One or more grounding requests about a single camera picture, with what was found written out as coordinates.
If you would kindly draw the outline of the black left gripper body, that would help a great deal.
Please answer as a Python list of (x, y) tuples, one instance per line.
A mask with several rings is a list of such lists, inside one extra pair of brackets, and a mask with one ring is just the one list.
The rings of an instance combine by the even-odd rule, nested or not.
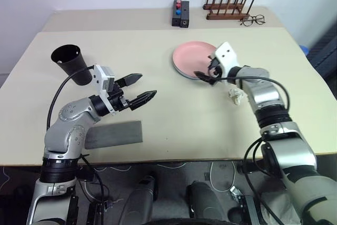
[(116, 112), (120, 112), (130, 107), (129, 101), (124, 97), (124, 92), (118, 84), (114, 84), (107, 97), (110, 105)]

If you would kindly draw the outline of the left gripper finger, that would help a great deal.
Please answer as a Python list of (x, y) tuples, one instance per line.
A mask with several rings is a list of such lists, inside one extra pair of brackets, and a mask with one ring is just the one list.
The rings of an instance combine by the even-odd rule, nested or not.
[(157, 93), (157, 90), (146, 91), (128, 102), (129, 108), (133, 111), (148, 103)]
[(115, 81), (119, 87), (126, 87), (136, 83), (143, 75), (140, 73), (132, 73)]

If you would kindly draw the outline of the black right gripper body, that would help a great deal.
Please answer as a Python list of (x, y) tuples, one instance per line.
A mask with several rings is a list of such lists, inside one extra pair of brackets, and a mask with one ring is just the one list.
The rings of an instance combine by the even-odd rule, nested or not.
[(218, 82), (222, 82), (222, 68), (219, 60), (213, 58), (210, 61), (209, 66), (207, 67), (207, 73), (209, 76), (209, 83), (214, 86)]

